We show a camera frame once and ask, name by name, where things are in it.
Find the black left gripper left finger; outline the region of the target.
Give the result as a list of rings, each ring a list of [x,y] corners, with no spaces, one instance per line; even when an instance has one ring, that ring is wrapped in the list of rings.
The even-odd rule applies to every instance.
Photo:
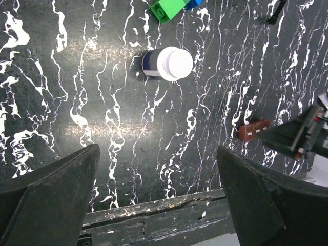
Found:
[[[99,159],[92,144],[1,183],[1,245],[77,245]]]

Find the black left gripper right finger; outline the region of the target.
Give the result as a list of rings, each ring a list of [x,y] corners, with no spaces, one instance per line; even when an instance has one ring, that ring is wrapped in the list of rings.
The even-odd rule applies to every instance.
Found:
[[[327,245],[327,188],[219,146],[217,164],[240,245]]]

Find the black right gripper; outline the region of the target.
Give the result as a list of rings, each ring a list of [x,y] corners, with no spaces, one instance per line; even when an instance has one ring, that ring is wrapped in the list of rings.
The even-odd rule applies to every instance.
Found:
[[[307,159],[312,153],[327,158],[327,92],[317,104],[281,125],[261,132],[262,144],[291,159]]]

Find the brown weekly pill organizer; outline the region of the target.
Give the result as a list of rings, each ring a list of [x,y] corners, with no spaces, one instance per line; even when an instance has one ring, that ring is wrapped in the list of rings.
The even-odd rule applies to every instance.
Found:
[[[252,141],[261,132],[267,130],[270,127],[270,125],[271,123],[269,120],[263,119],[240,126],[238,131],[238,139],[244,142]]]

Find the white pill bottle blue label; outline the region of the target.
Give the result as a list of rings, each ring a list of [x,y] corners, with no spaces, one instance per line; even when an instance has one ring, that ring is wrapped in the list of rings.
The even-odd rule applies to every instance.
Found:
[[[150,79],[177,81],[193,70],[189,51],[169,46],[148,51],[142,58],[141,68]]]

